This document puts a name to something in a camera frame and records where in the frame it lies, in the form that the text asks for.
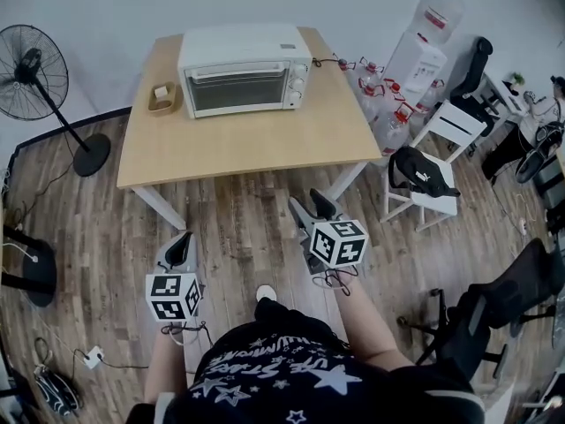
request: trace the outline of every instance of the white chair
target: white chair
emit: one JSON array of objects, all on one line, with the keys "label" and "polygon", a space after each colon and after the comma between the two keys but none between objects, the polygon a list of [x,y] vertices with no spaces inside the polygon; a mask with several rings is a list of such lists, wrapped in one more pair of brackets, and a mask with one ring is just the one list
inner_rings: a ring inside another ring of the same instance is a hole
[{"label": "white chair", "polygon": [[[423,153],[424,156],[437,163],[440,167],[441,174],[449,187],[455,187],[453,180],[453,168],[451,163],[485,130],[486,124],[481,123],[474,117],[471,117],[464,111],[452,105],[449,101],[445,101],[441,107],[435,112],[430,121],[422,128],[418,136],[411,143],[416,147],[419,142],[429,133],[437,133],[438,135],[454,142],[459,148],[453,152],[448,160],[443,161],[432,155]],[[430,226],[437,224],[450,216],[457,215],[457,198],[455,196],[441,196],[440,198],[432,198],[423,193],[410,192],[410,197],[390,192],[390,183],[388,182],[388,172],[382,175],[384,199],[383,214],[380,219],[381,223],[390,220],[393,216],[397,216],[412,205],[420,207],[420,223],[416,228],[420,232]],[[403,204],[389,212],[389,200],[401,201]],[[432,221],[426,223],[425,209],[434,210],[440,213]]]}]

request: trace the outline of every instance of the electrical outlet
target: electrical outlet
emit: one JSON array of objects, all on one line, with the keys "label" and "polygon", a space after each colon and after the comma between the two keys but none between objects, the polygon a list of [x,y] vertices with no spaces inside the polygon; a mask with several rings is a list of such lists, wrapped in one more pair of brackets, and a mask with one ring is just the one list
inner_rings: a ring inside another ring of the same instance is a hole
[{"label": "electrical outlet", "polygon": [[88,366],[89,369],[94,369],[100,363],[100,360],[104,359],[104,353],[102,349],[95,345],[94,348],[88,353],[88,355],[84,358],[85,364]]}]

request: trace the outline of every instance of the oven glass window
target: oven glass window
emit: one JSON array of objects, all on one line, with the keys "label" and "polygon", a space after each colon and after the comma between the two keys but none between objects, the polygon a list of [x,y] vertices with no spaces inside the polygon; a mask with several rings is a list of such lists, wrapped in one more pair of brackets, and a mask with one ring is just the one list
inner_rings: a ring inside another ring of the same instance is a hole
[{"label": "oven glass window", "polygon": [[194,79],[186,77],[196,111],[283,101],[288,69]]}]

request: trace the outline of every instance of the fan stand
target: fan stand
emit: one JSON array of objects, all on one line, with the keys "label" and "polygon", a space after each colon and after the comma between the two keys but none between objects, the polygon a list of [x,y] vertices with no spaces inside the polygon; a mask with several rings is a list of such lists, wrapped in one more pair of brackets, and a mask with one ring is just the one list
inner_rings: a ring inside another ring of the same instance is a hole
[{"label": "fan stand", "polygon": [[84,141],[78,136],[74,129],[67,123],[67,120],[61,114],[53,100],[49,97],[49,93],[45,90],[41,82],[34,78],[33,85],[38,89],[45,102],[59,118],[64,128],[79,143],[79,147],[74,153],[72,167],[75,172],[82,178],[95,174],[108,160],[111,143],[109,138],[103,133],[95,133]]},{"label": "fan stand", "polygon": [[34,305],[46,307],[53,301],[57,288],[57,264],[53,249],[46,241],[28,237],[8,226],[4,226],[3,231],[5,237],[27,246],[26,253],[31,257],[37,256],[37,262],[24,256],[22,276],[3,273],[2,286],[26,291]]}]

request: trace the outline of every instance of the shoe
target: shoe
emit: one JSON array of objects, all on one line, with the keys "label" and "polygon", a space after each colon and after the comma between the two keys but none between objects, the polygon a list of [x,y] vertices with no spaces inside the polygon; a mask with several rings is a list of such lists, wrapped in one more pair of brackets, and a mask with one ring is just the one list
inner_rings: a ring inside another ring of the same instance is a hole
[{"label": "shoe", "polygon": [[263,284],[257,289],[257,294],[255,295],[255,297],[257,298],[257,303],[259,303],[259,301],[264,297],[276,301],[276,292],[275,289],[273,289],[271,286]]}]

